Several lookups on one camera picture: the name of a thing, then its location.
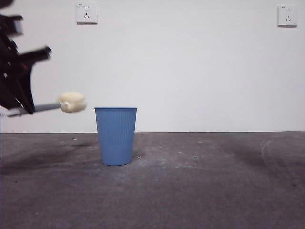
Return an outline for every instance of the robotic arm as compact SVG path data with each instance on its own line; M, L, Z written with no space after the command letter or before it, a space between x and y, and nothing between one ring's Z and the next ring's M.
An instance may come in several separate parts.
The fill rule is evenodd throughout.
M0 9L12 2L13 0L0 0ZM32 67L36 62L49 59L51 49L46 46L35 51L18 53L17 45L9 37L22 35L21 20L20 15L0 15L0 106L10 110L8 116L33 114L36 111L56 108L61 108L64 112L85 109L85 98L78 93L68 93L67 99L61 100L61 103L34 105L31 91Z

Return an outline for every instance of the outlet faceplate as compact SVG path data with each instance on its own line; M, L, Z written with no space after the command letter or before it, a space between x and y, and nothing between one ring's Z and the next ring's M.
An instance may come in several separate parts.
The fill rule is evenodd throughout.
M278 7L278 26L297 26L297 8L294 5Z
M97 3L77 3L76 22L79 24L97 24Z

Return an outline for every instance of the electrical socket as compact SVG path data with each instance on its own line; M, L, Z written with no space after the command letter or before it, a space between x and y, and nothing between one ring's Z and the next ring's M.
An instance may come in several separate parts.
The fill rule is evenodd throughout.
M97 3L77 3L76 22L79 24L97 24Z
M278 26L297 26L297 8L294 5L278 7Z

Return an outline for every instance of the white wall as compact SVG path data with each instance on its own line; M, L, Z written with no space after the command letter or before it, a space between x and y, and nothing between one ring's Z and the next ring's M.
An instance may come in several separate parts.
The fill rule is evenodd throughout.
M15 0L19 51L49 45L34 67L35 103L80 91L88 109L2 119L2 132L95 132L95 106L137 106L138 132L304 131L302 0L98 0L98 25L76 25L76 0ZM297 28L278 28L294 3Z

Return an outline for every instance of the ribbed plastic bin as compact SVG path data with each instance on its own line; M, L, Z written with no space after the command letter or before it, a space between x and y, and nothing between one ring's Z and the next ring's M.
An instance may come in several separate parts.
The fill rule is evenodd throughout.
M102 163L120 166L131 162L136 107L95 107Z

